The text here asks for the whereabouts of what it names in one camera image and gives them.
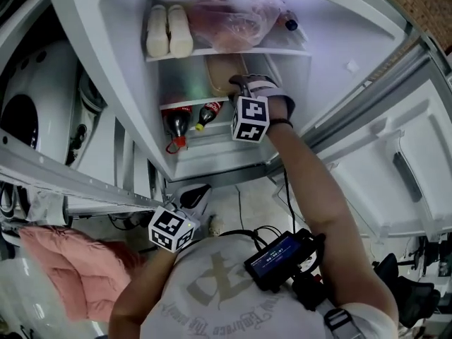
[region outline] white bottle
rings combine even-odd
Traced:
[[[168,54],[167,10],[163,5],[155,5],[150,10],[146,49],[152,58]]]
[[[184,8],[173,5],[168,10],[168,25],[171,33],[169,50],[175,58],[189,57],[193,51],[193,38],[189,28],[189,19]]]

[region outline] pink cloth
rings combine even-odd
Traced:
[[[113,304],[144,259],[123,242],[99,242],[77,230],[29,226],[23,246],[41,265],[72,321],[109,321]]]

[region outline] black and white marker cube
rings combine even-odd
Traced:
[[[231,124],[234,141],[260,143],[269,124],[267,97],[237,98]]]
[[[193,239],[196,223],[159,207],[149,224],[149,239],[164,249],[176,252]]]

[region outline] white t-shirt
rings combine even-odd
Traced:
[[[273,294],[256,286],[243,265],[255,253],[242,235],[204,239],[180,253],[141,339],[332,338],[322,315],[306,310],[289,288]],[[343,308],[366,338],[398,337],[382,311],[365,304]]]

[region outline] wristband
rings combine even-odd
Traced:
[[[271,126],[274,126],[275,124],[289,124],[289,126],[294,128],[292,123],[290,123],[289,119],[284,119],[284,118],[270,119],[270,124],[268,125],[268,128],[270,128]]]

